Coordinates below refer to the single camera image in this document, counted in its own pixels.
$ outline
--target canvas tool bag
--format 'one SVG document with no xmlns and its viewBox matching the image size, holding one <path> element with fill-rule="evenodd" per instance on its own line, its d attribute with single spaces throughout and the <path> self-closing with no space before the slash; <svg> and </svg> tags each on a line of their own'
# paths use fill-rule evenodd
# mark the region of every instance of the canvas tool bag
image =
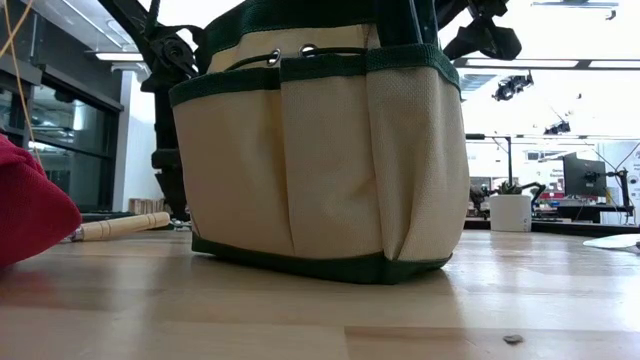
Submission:
<svg viewBox="0 0 640 360">
<path fill-rule="evenodd" d="M 458 75 L 436 45 L 381 47 L 374 12 L 250 0 L 204 29 L 206 74 L 171 91 L 194 251 L 354 283 L 448 261 L 469 191 Z"/>
</svg>

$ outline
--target red fabric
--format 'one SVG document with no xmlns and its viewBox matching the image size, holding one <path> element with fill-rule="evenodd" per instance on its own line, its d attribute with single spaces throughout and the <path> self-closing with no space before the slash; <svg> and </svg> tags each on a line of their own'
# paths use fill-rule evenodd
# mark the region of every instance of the red fabric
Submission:
<svg viewBox="0 0 640 360">
<path fill-rule="evenodd" d="M 0 267 L 47 250 L 81 221 L 31 154 L 0 135 Z"/>
</svg>

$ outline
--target wooden stick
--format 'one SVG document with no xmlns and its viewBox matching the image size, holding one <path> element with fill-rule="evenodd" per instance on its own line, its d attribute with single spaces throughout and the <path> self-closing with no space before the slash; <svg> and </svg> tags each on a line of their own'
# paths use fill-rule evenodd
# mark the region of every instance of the wooden stick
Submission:
<svg viewBox="0 0 640 360">
<path fill-rule="evenodd" d="M 117 236 L 167 226 L 170 221 L 169 214 L 161 212 L 82 224 L 76 231 L 73 241 L 108 240 Z"/>
</svg>

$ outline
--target wooden table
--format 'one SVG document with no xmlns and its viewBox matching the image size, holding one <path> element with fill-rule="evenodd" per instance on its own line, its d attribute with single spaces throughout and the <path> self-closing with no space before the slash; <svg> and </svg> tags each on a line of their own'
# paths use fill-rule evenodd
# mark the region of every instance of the wooden table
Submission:
<svg viewBox="0 0 640 360">
<path fill-rule="evenodd" d="M 582 240 L 466 232 L 392 287 L 220 263 L 188 234 L 61 244 L 0 273 L 0 359 L 639 359 L 640 257 Z"/>
</svg>

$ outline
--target metal grommet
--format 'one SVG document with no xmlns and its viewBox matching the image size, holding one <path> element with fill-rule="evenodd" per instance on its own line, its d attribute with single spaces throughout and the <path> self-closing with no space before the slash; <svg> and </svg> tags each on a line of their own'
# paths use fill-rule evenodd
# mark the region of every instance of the metal grommet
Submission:
<svg viewBox="0 0 640 360">
<path fill-rule="evenodd" d="M 300 50 L 298 50 L 298 55 L 300 55 L 300 57 L 312 57 L 315 55 L 308 55 L 305 54 L 306 52 L 312 51 L 312 50 L 318 50 L 318 47 L 313 45 L 313 44 L 304 44 L 300 47 Z"/>
<path fill-rule="evenodd" d="M 267 66 L 275 66 L 280 61 L 280 49 L 275 49 L 271 52 L 271 59 L 267 60 Z"/>
</svg>

